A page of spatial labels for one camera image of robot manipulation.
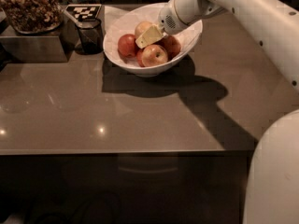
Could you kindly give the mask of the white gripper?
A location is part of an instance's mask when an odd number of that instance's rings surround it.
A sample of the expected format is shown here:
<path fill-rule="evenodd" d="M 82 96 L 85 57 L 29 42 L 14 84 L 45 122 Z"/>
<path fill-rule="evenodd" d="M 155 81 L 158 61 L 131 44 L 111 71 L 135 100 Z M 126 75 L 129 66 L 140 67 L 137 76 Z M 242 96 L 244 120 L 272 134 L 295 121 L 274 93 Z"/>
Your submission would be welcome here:
<path fill-rule="evenodd" d="M 170 0 L 160 10 L 158 16 L 159 25 L 169 35 L 175 35 L 188 27 L 188 7 L 185 2 L 180 0 Z M 135 41 L 141 48 L 154 44 L 164 37 L 163 30 L 152 24 Z"/>

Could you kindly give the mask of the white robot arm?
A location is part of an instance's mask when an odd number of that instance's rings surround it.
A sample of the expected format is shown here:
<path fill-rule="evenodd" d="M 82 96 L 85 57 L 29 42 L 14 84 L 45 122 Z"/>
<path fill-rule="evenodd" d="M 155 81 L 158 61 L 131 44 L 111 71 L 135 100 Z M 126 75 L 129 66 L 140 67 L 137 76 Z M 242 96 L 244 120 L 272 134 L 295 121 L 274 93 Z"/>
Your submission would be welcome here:
<path fill-rule="evenodd" d="M 278 0 L 170 0 L 136 44 L 144 48 L 224 9 L 299 91 L 299 13 Z M 243 224 L 299 224 L 298 110 L 274 122 L 254 150 Z"/>

